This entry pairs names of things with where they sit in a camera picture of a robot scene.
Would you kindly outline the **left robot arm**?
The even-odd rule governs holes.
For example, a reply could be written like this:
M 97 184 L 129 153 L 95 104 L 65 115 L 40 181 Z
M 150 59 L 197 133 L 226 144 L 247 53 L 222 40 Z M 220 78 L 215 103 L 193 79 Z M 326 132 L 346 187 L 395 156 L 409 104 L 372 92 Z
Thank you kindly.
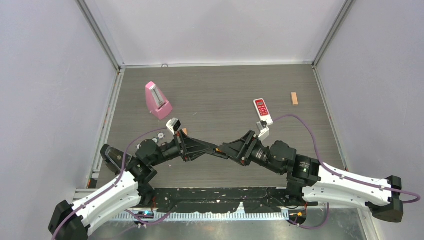
M 159 146 L 151 139 L 142 141 L 132 156 L 105 144 L 101 156 L 119 170 L 118 176 L 94 193 L 73 203 L 60 202 L 48 230 L 54 240 L 86 240 L 116 214 L 140 205 L 148 207 L 155 197 L 149 182 L 157 175 L 154 166 L 175 158 L 193 161 L 205 154 L 227 159 L 222 148 L 188 137 L 182 130 L 171 142 Z

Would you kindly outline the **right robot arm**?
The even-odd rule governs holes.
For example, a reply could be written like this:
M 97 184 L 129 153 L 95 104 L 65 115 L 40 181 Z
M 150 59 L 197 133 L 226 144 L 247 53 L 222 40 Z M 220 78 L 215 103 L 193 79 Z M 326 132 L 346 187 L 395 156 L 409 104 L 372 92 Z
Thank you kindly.
M 241 166 L 255 163 L 278 175 L 285 175 L 285 198 L 291 205 L 334 203 L 369 210 L 381 221 L 400 223 L 404 204 L 398 192 L 402 180 L 396 176 L 376 179 L 333 168 L 317 159 L 300 155 L 287 143 L 277 140 L 265 147 L 253 131 L 214 152 Z

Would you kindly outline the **white remote control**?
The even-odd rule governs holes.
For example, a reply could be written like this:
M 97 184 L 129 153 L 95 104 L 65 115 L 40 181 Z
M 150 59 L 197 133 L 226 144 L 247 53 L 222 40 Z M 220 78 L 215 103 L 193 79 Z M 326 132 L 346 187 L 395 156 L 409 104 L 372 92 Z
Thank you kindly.
M 266 122 L 267 125 L 272 125 L 274 123 L 263 98 L 253 100 L 253 105 L 261 122 Z

